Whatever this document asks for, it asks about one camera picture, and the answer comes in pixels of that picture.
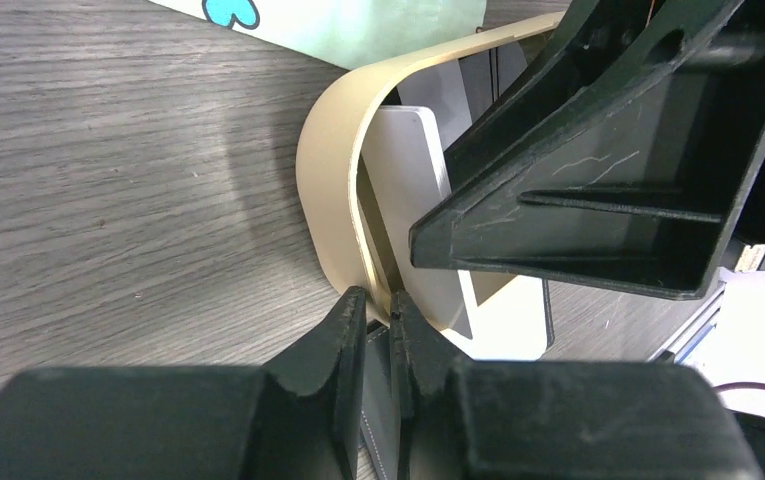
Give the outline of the green cartoon print cloth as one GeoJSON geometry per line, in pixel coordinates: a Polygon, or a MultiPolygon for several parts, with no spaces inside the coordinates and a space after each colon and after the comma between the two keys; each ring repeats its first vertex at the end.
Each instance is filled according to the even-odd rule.
{"type": "Polygon", "coordinates": [[[474,34],[485,0],[157,0],[157,5],[352,70],[474,34]]]}

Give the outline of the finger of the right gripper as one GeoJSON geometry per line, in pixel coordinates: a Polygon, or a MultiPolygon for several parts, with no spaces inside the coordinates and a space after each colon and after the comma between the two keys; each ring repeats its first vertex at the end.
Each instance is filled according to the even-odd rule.
{"type": "Polygon", "coordinates": [[[663,1],[664,96],[608,180],[664,193],[453,193],[409,232],[418,268],[502,272],[652,297],[765,270],[765,1],[663,1]]]}
{"type": "Polygon", "coordinates": [[[444,152],[453,193],[664,193],[632,136],[664,96],[663,1],[575,1],[538,56],[444,152]]]}

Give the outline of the black leather card holder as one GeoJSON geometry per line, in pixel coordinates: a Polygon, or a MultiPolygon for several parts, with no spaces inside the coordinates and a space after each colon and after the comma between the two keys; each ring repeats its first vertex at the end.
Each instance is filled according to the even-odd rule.
{"type": "MultiPolygon", "coordinates": [[[[514,277],[476,307],[472,336],[453,330],[443,334],[477,360],[535,361],[554,342],[546,281],[514,277]]],[[[398,422],[390,391],[387,327],[375,318],[368,327],[361,431],[380,479],[395,479],[398,467],[398,422]]]]}

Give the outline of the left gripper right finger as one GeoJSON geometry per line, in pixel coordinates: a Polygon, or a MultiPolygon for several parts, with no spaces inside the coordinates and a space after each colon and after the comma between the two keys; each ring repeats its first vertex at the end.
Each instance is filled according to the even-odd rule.
{"type": "Polygon", "coordinates": [[[472,362],[425,318],[404,290],[391,303],[391,388],[398,418],[400,479],[480,479],[472,362]]]}

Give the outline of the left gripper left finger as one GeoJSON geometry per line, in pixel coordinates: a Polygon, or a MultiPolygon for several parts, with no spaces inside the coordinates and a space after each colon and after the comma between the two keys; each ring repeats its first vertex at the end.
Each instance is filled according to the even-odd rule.
{"type": "Polygon", "coordinates": [[[261,479],[356,477],[366,304],[363,288],[348,288],[317,326],[264,364],[261,479]]]}

